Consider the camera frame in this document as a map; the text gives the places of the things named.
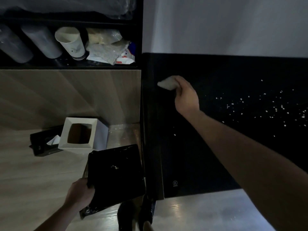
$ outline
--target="foot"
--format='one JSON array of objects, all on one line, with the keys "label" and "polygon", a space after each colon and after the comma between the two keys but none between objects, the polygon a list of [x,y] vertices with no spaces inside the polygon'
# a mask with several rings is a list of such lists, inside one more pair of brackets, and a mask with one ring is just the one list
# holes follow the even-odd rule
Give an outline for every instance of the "foot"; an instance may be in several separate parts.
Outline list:
[{"label": "foot", "polygon": [[119,231],[133,231],[133,217],[135,206],[132,201],[121,203],[118,209]]},{"label": "foot", "polygon": [[138,226],[139,226],[140,231],[143,231],[143,224],[145,221],[148,221],[150,222],[150,224],[152,224],[155,205],[156,205],[156,201],[151,202],[148,199],[147,195],[144,195],[142,206],[141,206],[141,211],[138,217]]}]

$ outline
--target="paper cup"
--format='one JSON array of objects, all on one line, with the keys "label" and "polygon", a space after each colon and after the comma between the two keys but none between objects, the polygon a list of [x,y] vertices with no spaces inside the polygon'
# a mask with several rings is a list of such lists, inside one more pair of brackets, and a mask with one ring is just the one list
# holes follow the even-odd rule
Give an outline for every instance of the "paper cup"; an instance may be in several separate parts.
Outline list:
[{"label": "paper cup", "polygon": [[56,31],[55,38],[74,59],[84,57],[86,51],[77,28],[61,27]]}]

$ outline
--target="black glass cooktop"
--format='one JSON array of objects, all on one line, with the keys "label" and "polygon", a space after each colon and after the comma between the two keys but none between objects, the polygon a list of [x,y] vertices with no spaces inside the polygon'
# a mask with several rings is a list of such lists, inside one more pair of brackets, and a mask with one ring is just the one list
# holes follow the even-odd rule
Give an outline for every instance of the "black glass cooktop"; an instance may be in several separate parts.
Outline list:
[{"label": "black glass cooktop", "polygon": [[144,157],[157,198],[239,188],[206,143],[179,115],[173,91],[157,86],[181,75],[200,109],[308,171],[308,59],[143,54]]}]

